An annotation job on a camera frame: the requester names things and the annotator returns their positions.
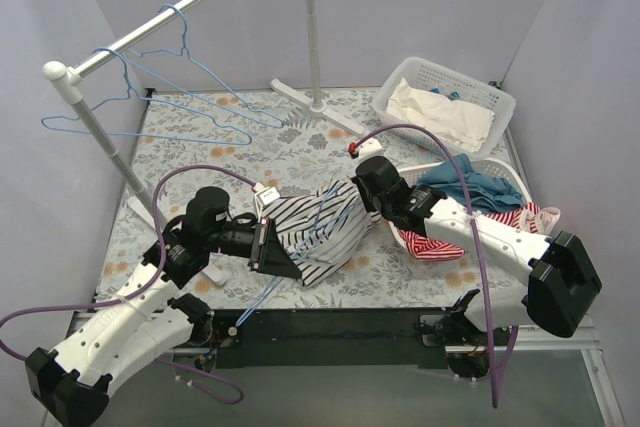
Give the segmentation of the black white striped tank top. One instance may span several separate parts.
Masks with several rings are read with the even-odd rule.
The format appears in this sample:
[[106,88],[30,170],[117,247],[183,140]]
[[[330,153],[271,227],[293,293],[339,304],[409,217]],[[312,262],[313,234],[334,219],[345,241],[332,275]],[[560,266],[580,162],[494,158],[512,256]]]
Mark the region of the black white striped tank top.
[[344,267],[381,219],[366,209],[356,185],[346,180],[333,180],[312,194],[279,198],[263,208],[263,215],[275,222],[304,288]]

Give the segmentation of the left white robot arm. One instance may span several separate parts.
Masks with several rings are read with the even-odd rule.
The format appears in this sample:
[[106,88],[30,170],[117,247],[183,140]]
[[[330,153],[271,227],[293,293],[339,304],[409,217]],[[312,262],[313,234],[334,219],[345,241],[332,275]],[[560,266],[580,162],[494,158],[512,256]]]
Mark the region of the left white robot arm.
[[181,290],[213,253],[244,258],[257,273],[298,279],[269,217],[228,217],[229,194],[197,191],[184,214],[169,221],[107,307],[52,350],[35,349],[25,367],[34,397],[64,426],[90,426],[111,395],[167,350],[210,342],[210,307]]

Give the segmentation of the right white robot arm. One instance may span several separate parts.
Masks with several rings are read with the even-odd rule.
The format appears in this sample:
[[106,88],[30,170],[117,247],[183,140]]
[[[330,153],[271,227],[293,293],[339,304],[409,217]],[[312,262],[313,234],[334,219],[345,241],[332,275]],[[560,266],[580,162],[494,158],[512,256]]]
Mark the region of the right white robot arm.
[[475,344],[496,328],[535,324],[551,335],[570,338],[602,289],[581,241],[561,231],[554,238],[507,226],[484,215],[472,217],[456,200],[427,186],[411,186],[383,156],[355,169],[354,183],[368,210],[397,229],[466,251],[519,282],[504,294],[468,293],[453,308],[452,330]]

